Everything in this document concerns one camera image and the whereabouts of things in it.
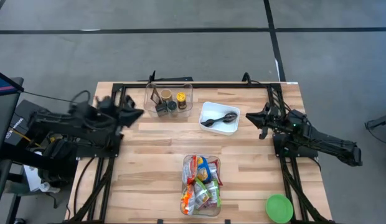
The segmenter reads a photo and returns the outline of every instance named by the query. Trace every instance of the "concrete floor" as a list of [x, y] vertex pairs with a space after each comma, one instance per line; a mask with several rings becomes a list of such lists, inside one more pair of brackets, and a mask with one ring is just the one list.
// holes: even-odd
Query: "concrete floor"
[[[275, 27], [386, 27], [386, 0], [271, 0]], [[258, 0], [6, 0], [0, 30], [267, 27]], [[287, 81], [299, 82], [312, 124], [357, 141], [362, 167], [320, 155], [330, 209], [339, 223], [386, 223], [386, 144], [363, 123], [386, 114], [386, 32], [278, 33]], [[192, 76], [234, 81], [249, 72], [277, 81], [270, 35], [87, 34], [0, 35], [0, 71], [24, 77], [25, 89], [71, 98], [99, 81]], [[67, 104], [23, 95], [53, 111]], [[386, 130], [375, 134], [386, 140]], [[30, 223], [60, 222], [68, 191], [52, 209], [47, 196], [24, 197], [18, 217]], [[3, 197], [0, 223], [7, 201]]]

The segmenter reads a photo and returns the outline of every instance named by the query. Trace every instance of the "wooden table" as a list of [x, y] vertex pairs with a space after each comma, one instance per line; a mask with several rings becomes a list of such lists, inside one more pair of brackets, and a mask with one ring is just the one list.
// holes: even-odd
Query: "wooden table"
[[[95, 96], [111, 95], [113, 82], [100, 82]], [[304, 111], [297, 84], [282, 83], [283, 98], [292, 109]], [[127, 89], [137, 108], [143, 108], [144, 89]], [[148, 113], [130, 128], [124, 128], [123, 145], [115, 160], [106, 223], [272, 223], [265, 202], [272, 194], [285, 194], [280, 161], [275, 156], [272, 133], [259, 140], [260, 130], [245, 118], [259, 112], [268, 101], [262, 88], [194, 89], [191, 116], [165, 121]], [[201, 107], [211, 101], [240, 108], [238, 130], [231, 136], [210, 133], [198, 124]], [[222, 207], [217, 217], [189, 217], [180, 211], [181, 170], [188, 154], [215, 155], [220, 158]], [[78, 163], [68, 206], [72, 211], [74, 191], [82, 169], [89, 159]], [[88, 167], [78, 190], [80, 208], [91, 194], [97, 160]], [[308, 199], [321, 215], [331, 219], [319, 167], [310, 159], [297, 158], [302, 186]], [[98, 218], [102, 196], [96, 202]], [[301, 219], [293, 193], [297, 219]]]

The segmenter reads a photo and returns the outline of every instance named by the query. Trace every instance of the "green lid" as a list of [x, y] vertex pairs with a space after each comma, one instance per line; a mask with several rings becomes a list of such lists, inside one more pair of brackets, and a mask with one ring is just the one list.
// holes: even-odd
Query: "green lid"
[[287, 223], [293, 217], [293, 205], [284, 195], [272, 195], [266, 201], [266, 213], [276, 223]]

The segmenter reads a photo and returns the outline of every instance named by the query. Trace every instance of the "packaged snack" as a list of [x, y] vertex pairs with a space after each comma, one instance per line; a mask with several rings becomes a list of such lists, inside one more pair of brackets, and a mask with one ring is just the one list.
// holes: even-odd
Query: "packaged snack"
[[183, 164], [182, 182], [190, 184], [197, 175], [197, 157], [192, 156]]
[[200, 209], [209, 199], [210, 192], [206, 189], [204, 184], [198, 179], [195, 178], [194, 184], [194, 195], [195, 195], [195, 209]]
[[186, 186], [181, 197], [181, 211], [185, 215], [193, 215], [195, 195], [192, 185]]
[[210, 192], [211, 198], [206, 203], [204, 208], [208, 207], [220, 207], [220, 195], [219, 195], [219, 185], [216, 180], [212, 180], [210, 183], [205, 185], [206, 189]]
[[213, 179], [216, 179], [218, 181], [218, 184], [220, 186], [223, 186], [223, 183], [222, 183], [222, 181], [220, 181], [220, 178], [219, 178], [220, 176], [219, 176], [218, 166], [219, 166], [218, 160], [215, 160], [215, 161], [208, 163], [208, 167], [210, 169], [211, 176], [213, 177]]
[[207, 160], [202, 156], [197, 156], [197, 177], [203, 183], [211, 181], [210, 168], [208, 167]]

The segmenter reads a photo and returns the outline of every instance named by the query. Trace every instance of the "white square bowl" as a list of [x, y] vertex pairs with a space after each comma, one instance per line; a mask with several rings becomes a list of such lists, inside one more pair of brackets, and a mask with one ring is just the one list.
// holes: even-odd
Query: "white square bowl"
[[[207, 121], [208, 119], [218, 119], [225, 116], [227, 113], [234, 112], [237, 114], [237, 118], [230, 122], [225, 123], [219, 121], [214, 123], [211, 127], [205, 127], [201, 122]], [[232, 135], [237, 131], [238, 120], [240, 119], [240, 110], [233, 106], [221, 105], [218, 103], [205, 102], [201, 109], [199, 124], [201, 129], [211, 131], [213, 133]]]

